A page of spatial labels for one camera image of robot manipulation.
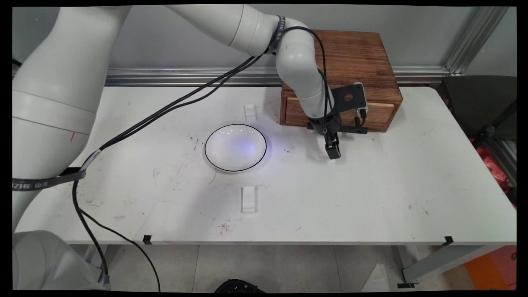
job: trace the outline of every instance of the white bowl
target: white bowl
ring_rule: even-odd
[[[241,172],[257,165],[266,153],[266,140],[257,129],[233,124],[219,128],[205,142],[205,157],[216,168]]]

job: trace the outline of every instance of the gray floor tile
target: gray floor tile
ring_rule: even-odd
[[[201,246],[193,292],[228,279],[267,293],[340,292],[333,246]]]
[[[436,291],[474,290],[473,283],[464,266],[455,267],[438,276],[422,280],[415,289],[398,289],[402,283],[402,263],[395,246],[336,246],[337,267],[339,268],[343,292],[359,292],[365,285],[376,263],[385,264],[391,291]],[[432,253],[434,247],[420,247],[420,255]]]
[[[191,292],[197,245],[144,245],[158,272],[162,292]],[[105,254],[113,291],[157,291],[156,278],[141,251],[133,245],[111,245]]]
[[[335,246],[335,253],[343,292],[361,292],[377,263],[385,264],[391,291],[403,282],[399,255],[390,246]]]

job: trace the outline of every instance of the white table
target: white table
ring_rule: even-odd
[[[88,145],[73,165],[193,89],[105,87]],[[322,136],[278,124],[280,88],[220,88],[103,151],[79,184],[79,205],[133,240],[151,235],[152,244],[409,246],[442,245],[451,236],[450,249],[440,250],[448,256],[426,258],[436,266],[422,267],[426,259],[409,264],[409,282],[424,269],[516,244],[516,211],[438,94],[400,90],[403,103],[386,133],[340,133],[342,157],[329,160]],[[264,160],[248,172],[215,170],[203,152],[207,137],[245,123],[250,103],[257,110],[251,125],[268,142]],[[258,188],[255,215],[241,213],[243,186]],[[126,243],[89,224],[101,244]],[[71,184],[31,203],[17,231],[35,229],[69,244],[91,243]]]

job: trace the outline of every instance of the wooden drawer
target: wooden drawer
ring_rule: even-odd
[[[365,127],[385,132],[403,102],[396,77],[378,33],[315,30],[325,46],[326,77],[330,89],[360,81],[365,89],[369,113]],[[315,40],[315,60],[323,67],[323,55]],[[282,85],[280,124],[303,126],[308,118],[294,91]],[[355,110],[341,113],[343,124],[354,125]]]
[[[369,112],[365,120],[365,127],[368,127],[372,132],[385,132],[389,126],[391,115],[394,112],[394,104],[390,103],[368,103]],[[300,106],[299,99],[295,97],[287,97],[286,100],[287,112],[285,124],[289,126],[303,126],[306,127],[308,117],[303,112]],[[356,110],[347,110],[341,113],[343,125],[355,126],[354,117]]]

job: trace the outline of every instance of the white robotic arm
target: white robotic arm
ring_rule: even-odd
[[[306,27],[288,18],[279,24],[279,17],[246,4],[167,7],[212,38],[252,56],[267,50],[278,25]],[[84,149],[95,121],[111,49],[129,10],[130,6],[60,9],[49,36],[13,79],[13,178],[56,177]],[[311,34],[302,30],[286,32],[275,52],[278,73],[294,90],[304,112],[310,118],[324,117],[325,87],[315,63]],[[40,189],[15,183],[13,189],[15,232]],[[58,243],[58,238],[52,237],[45,233],[14,234],[13,288],[93,288],[89,286],[93,277],[87,275],[90,269],[81,267],[74,270],[78,277],[72,276],[72,267],[82,266],[82,259],[72,256],[64,242]],[[56,263],[46,256],[50,249]],[[65,262],[61,255],[69,260]]]

